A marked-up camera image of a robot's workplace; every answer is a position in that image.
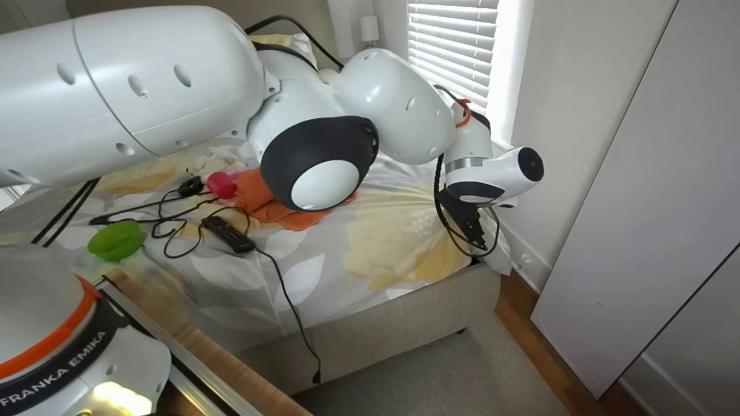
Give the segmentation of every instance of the window blinds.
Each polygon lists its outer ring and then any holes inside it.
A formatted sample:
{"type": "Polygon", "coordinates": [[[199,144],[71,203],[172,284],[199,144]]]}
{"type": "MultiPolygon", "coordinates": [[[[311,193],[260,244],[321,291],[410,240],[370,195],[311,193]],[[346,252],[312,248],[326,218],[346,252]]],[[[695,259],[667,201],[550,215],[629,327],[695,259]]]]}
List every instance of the window blinds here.
{"type": "Polygon", "coordinates": [[[498,0],[410,0],[410,61],[430,83],[489,105],[498,0]]]}

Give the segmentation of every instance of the green object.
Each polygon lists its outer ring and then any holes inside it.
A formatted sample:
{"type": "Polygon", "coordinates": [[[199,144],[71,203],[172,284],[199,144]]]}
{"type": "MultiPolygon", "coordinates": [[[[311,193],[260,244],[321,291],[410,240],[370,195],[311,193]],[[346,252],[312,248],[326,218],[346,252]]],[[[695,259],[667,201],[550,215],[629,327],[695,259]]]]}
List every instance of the green object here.
{"type": "Polygon", "coordinates": [[[105,261],[124,261],[134,255],[145,240],[145,233],[139,229],[136,223],[117,223],[98,231],[90,244],[89,252],[105,261]]]}

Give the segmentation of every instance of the wooden floor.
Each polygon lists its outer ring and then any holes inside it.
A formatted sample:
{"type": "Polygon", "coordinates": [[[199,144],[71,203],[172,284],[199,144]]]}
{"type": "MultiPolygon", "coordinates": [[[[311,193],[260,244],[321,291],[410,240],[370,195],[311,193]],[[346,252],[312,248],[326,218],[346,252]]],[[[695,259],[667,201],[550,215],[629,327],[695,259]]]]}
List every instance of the wooden floor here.
{"type": "Polygon", "coordinates": [[[621,385],[608,389],[601,400],[595,400],[595,396],[578,381],[574,370],[529,322],[535,303],[536,291],[529,289],[524,278],[512,275],[503,281],[503,293],[496,314],[504,322],[514,341],[524,347],[565,408],[572,414],[588,416],[646,416],[642,406],[621,385]]]}

